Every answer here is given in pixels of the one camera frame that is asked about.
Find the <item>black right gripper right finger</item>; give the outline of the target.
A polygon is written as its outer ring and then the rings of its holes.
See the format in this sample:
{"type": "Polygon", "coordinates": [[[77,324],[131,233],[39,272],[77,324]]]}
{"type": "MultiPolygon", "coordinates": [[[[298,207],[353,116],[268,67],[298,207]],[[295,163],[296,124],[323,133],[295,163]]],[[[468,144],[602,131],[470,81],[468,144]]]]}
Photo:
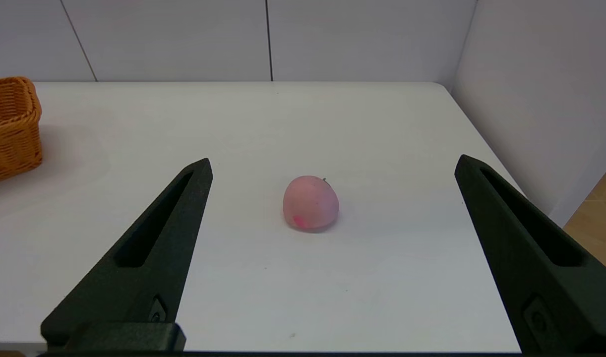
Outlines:
{"type": "Polygon", "coordinates": [[[525,354],[606,354],[606,266],[486,163],[455,179],[525,354]]]}

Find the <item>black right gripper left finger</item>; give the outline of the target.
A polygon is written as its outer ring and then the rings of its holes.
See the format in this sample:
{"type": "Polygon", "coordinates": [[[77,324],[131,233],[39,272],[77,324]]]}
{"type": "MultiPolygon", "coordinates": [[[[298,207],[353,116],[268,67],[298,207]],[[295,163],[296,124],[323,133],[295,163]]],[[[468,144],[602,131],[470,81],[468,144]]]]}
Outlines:
{"type": "Polygon", "coordinates": [[[182,171],[45,318],[49,348],[182,348],[179,305],[213,174],[182,171]]]}

